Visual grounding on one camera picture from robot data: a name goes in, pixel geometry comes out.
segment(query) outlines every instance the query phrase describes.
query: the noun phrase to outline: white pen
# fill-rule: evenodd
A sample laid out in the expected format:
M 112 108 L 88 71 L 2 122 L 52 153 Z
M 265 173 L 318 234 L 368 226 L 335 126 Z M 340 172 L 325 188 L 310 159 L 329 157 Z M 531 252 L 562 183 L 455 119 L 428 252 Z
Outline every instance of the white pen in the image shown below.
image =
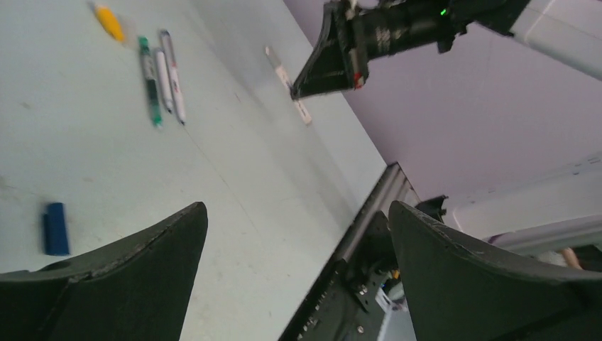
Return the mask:
M 155 59 L 157 61 L 157 75 L 163 96 L 163 104 L 168 112 L 173 112 L 173 97 L 171 95 L 168 65 L 165 60 L 165 52 L 163 52 L 162 48 L 155 49 Z
M 175 63 L 175 54 L 173 52 L 173 44 L 171 36 L 167 30 L 160 32 L 161 45 L 165 51 L 165 58 L 168 65 L 168 74 L 170 78 L 171 90 L 173 92 L 173 101 L 175 103 L 175 113 L 178 121 L 183 125 L 186 122 L 186 113 L 184 109 L 184 97 L 180 89 L 180 80 L 177 77 L 177 64 Z

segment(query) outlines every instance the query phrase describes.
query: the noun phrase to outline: wall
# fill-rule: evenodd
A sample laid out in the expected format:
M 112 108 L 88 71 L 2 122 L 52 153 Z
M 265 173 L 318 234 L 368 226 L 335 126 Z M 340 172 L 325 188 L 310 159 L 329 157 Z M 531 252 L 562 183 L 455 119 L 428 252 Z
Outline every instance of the wall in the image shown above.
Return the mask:
M 315 42 L 323 0 L 284 1 Z M 370 71 L 345 97 L 422 199 L 524 180 L 602 149 L 602 82 L 478 26 L 450 53 L 425 46 Z

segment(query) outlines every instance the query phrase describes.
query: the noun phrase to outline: blue eraser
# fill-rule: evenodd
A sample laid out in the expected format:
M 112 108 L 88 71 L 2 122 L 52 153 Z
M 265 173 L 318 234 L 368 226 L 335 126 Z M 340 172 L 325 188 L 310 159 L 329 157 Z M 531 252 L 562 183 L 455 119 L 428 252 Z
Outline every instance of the blue eraser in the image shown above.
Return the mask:
M 44 247 L 46 254 L 51 256 L 68 256 L 70 254 L 65 206 L 60 202 L 54 202 L 46 206 Z

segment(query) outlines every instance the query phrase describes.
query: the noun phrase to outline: pen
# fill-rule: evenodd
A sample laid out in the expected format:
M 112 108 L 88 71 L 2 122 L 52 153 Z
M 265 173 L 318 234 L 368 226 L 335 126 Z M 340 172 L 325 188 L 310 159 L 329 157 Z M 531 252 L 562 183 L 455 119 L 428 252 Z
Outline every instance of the pen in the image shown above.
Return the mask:
M 157 60 L 157 76 L 159 77 L 159 85 L 161 86 L 163 104 L 168 112 L 173 112 L 173 97 L 171 95 L 168 66 L 165 61 L 165 52 L 162 48 L 155 49 L 155 59 Z
M 161 128 L 163 120 L 161 119 L 161 110 L 159 108 L 159 94 L 157 91 L 157 76 L 155 65 L 151 57 L 151 50 L 148 48 L 148 39 L 146 37 L 138 37 L 140 44 L 140 57 L 142 61 L 142 71 L 146 83 L 146 94 L 148 96 L 148 104 L 150 106 L 151 117 L 153 124 L 157 128 Z
M 186 113 L 184 109 L 184 97 L 180 89 L 180 80 L 177 76 L 177 64 L 175 63 L 175 54 L 173 52 L 173 44 L 171 36 L 167 30 L 162 30 L 160 33 L 161 45 L 165 51 L 165 59 L 168 64 L 168 73 L 170 77 L 171 90 L 173 92 L 173 100 L 175 104 L 175 113 L 178 121 L 183 125 L 186 123 Z

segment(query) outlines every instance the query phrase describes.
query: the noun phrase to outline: green marker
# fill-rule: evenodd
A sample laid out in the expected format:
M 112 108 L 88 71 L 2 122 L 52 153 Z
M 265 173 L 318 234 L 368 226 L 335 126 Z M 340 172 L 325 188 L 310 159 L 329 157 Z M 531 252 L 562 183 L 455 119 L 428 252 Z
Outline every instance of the green marker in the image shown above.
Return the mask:
M 148 105 L 153 119 L 153 124 L 157 128 L 163 127 L 163 119 L 161 119 L 161 109 L 159 107 L 159 93 L 157 91 L 157 72 L 151 50 L 148 48 L 148 39 L 146 37 L 138 37 L 140 43 L 140 57 L 142 61 L 142 71 L 144 81 L 146 83 L 146 94 L 148 95 Z

